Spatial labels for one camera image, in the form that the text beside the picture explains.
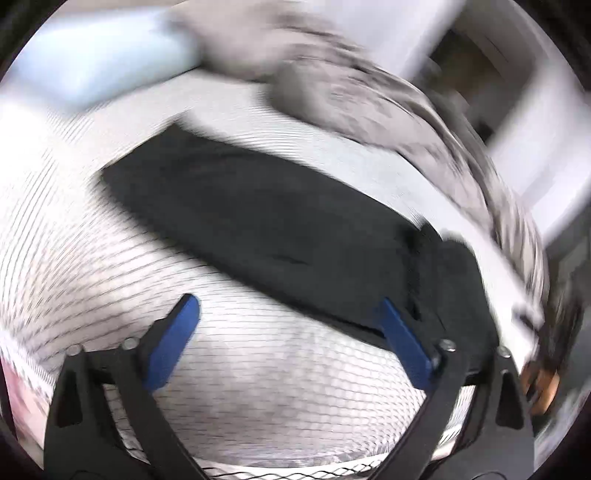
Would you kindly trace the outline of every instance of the white wall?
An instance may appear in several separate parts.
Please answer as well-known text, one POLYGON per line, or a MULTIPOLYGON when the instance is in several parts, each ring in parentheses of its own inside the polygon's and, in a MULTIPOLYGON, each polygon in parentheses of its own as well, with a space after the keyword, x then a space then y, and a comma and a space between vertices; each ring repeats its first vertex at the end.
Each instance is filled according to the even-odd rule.
POLYGON ((466 0, 323 0, 322 13, 384 70, 412 79, 466 0))

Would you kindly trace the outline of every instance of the blue gripper pad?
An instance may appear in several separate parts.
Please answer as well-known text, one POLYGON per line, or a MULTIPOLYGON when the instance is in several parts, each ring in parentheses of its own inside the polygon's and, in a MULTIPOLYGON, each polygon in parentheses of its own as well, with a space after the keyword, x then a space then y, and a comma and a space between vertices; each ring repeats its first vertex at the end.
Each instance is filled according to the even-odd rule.
POLYGON ((185 294, 165 319, 166 330, 152 349, 144 374, 144 387, 153 392, 166 385, 178 359, 199 323, 199 301, 185 294))
POLYGON ((378 321, 390 349, 402 363, 413 387, 428 390, 431 386, 433 363, 388 299, 384 299, 378 307, 378 321))

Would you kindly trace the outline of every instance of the white surface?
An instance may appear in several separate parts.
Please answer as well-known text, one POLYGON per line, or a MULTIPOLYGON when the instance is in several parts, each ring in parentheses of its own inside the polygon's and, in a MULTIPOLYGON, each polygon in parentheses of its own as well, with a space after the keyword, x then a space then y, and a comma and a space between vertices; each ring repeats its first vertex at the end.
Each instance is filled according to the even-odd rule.
MULTIPOLYGON (((533 338, 512 308, 527 296, 492 241, 400 156, 273 111, 263 89, 194 71, 63 118, 6 82, 2 326, 37 368, 55 375, 69 345, 117 345, 194 293, 203 308, 197 334, 156 395, 192 454, 285 468, 378 455, 392 448, 424 398, 398 359, 166 247, 110 202, 96 172, 189 110, 186 119, 204 132, 318 168, 463 238, 518 368, 533 338)), ((471 395, 463 390, 443 440, 457 434, 471 395)), ((120 417, 116 404, 115 411, 120 417)))

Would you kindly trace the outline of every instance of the black fabric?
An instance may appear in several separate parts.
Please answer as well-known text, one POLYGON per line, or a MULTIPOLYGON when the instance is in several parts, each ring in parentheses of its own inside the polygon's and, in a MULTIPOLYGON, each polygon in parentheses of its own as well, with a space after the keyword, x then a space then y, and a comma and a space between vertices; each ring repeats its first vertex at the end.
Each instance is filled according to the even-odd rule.
POLYGON ((311 168, 172 125, 102 177, 162 236, 363 341, 386 347, 387 297, 435 339, 452 330, 474 369, 498 343, 465 245, 311 168))

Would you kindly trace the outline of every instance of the gray cloth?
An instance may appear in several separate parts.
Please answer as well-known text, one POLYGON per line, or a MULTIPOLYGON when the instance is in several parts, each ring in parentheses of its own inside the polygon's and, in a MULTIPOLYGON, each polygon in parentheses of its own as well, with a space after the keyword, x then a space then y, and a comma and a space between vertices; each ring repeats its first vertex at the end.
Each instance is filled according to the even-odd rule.
POLYGON ((467 150, 420 90, 376 67, 297 2, 189 0, 171 10, 198 35, 212 70, 268 81, 279 111, 400 153, 492 235, 533 299, 544 299, 544 253, 529 213, 484 147, 467 150))
POLYGON ((544 245, 534 219, 496 172, 486 146, 453 102, 438 94, 430 100, 462 146, 462 156, 480 185, 493 219, 493 238, 536 300, 545 304, 550 278, 544 245))

